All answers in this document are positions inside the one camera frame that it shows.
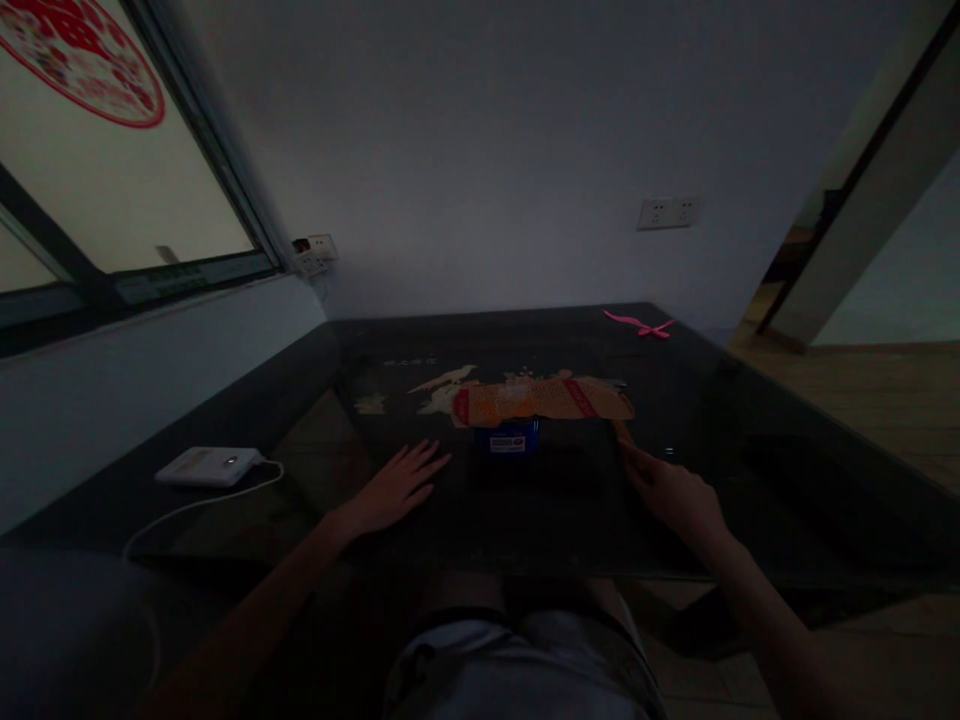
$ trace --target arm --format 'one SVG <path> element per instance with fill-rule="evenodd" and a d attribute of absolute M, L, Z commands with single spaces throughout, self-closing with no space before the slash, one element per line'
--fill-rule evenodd
<path fill-rule="evenodd" d="M 717 494 L 699 475 L 620 440 L 627 474 L 647 506 L 717 579 L 784 718 L 845 716 L 830 663 L 813 636 L 727 529 Z"/>
<path fill-rule="evenodd" d="M 328 513 L 297 548 L 170 673 L 139 708 L 138 718 L 225 718 L 270 657 L 323 571 L 354 539 L 393 525 L 423 503 L 423 485 L 450 460 L 428 462 L 438 443 L 404 447 L 360 493 Z"/>

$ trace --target red paper cut decoration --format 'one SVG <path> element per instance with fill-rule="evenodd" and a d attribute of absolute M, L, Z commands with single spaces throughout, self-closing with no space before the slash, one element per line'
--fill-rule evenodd
<path fill-rule="evenodd" d="M 150 65 L 94 0 L 0 0 L 0 45 L 95 115 L 133 128 L 163 120 Z"/>

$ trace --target pink object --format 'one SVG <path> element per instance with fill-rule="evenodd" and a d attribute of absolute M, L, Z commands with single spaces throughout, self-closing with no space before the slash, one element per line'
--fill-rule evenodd
<path fill-rule="evenodd" d="M 663 332 L 663 329 L 665 327 L 670 327 L 671 325 L 673 325 L 673 323 L 676 322 L 676 320 L 667 320 L 667 322 L 665 322 L 663 325 L 658 325 L 657 327 L 650 327 L 649 325 L 646 325 L 640 322 L 636 318 L 628 318 L 622 315 L 614 315 L 613 313 L 608 313 L 606 310 L 603 311 L 603 314 L 606 315 L 611 320 L 616 320 L 617 322 L 626 323 L 627 325 L 636 325 L 638 328 L 640 328 L 640 332 L 638 332 L 637 335 L 641 337 L 644 335 L 653 335 L 654 337 L 658 337 L 661 340 L 666 340 L 668 337 L 670 337 L 670 333 Z"/>

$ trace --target wall outlet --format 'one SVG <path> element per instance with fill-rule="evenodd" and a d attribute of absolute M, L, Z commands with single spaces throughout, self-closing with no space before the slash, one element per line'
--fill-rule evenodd
<path fill-rule="evenodd" d="M 327 264 L 314 250 L 305 250 L 294 255 L 293 265 L 304 277 L 313 277 L 327 271 Z"/>
<path fill-rule="evenodd" d="M 702 208 L 703 198 L 699 196 L 644 200 L 637 230 L 690 227 L 700 219 Z"/>
<path fill-rule="evenodd" d="M 337 247 L 333 244 L 333 238 L 330 235 L 307 235 L 307 240 L 310 241 L 310 249 L 313 250 L 318 257 L 324 260 L 336 260 L 340 257 L 337 254 Z"/>

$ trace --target charging cable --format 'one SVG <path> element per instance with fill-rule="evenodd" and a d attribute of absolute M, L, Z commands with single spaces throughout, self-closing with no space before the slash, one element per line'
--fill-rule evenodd
<path fill-rule="evenodd" d="M 141 537 L 143 537 L 146 533 L 148 533 L 150 530 L 153 530 L 153 528 L 155 528 L 160 523 L 166 520 L 169 520 L 174 515 L 179 515 L 180 513 L 186 512 L 187 510 L 192 510 L 193 508 L 202 507 L 204 505 L 213 505 L 218 502 L 223 502 L 224 500 L 232 500 L 233 498 L 238 498 L 241 495 L 247 495 L 249 493 L 254 492 L 255 490 L 262 490 L 268 485 L 273 485 L 275 482 L 278 482 L 285 473 L 285 470 L 283 468 L 283 463 L 279 463 L 274 460 L 261 460 L 257 464 L 258 465 L 274 465 L 279 469 L 280 472 L 277 474 L 275 478 L 271 478 L 270 480 L 267 480 L 266 482 L 262 482 L 259 485 L 254 485 L 251 488 L 247 488 L 246 490 L 240 490 L 239 492 L 235 492 L 235 493 L 230 493 L 229 495 L 221 495 L 215 498 L 207 498 L 206 500 L 198 500 L 197 502 L 184 505 L 183 507 L 179 507 L 176 510 L 171 510 L 166 515 L 161 515 L 156 520 L 153 520 L 148 524 L 144 525 L 142 528 L 137 530 L 130 537 L 129 540 L 127 540 L 126 544 L 123 546 L 123 550 L 120 552 L 120 564 L 123 566 L 123 568 L 127 569 L 130 566 L 130 551 L 133 549 L 133 544 L 137 540 L 139 540 Z M 160 645 L 160 626 L 157 622 L 157 614 L 153 611 L 153 608 L 147 605 L 146 602 L 140 603 L 140 613 L 143 615 L 143 618 L 147 623 L 147 627 L 150 629 L 150 637 L 153 640 L 153 668 L 150 671 L 150 680 L 147 682 L 147 687 L 144 690 L 144 692 L 150 692 L 151 690 L 153 690 L 154 686 L 157 684 L 157 678 L 160 676 L 160 665 L 163 659 L 161 645 Z"/>

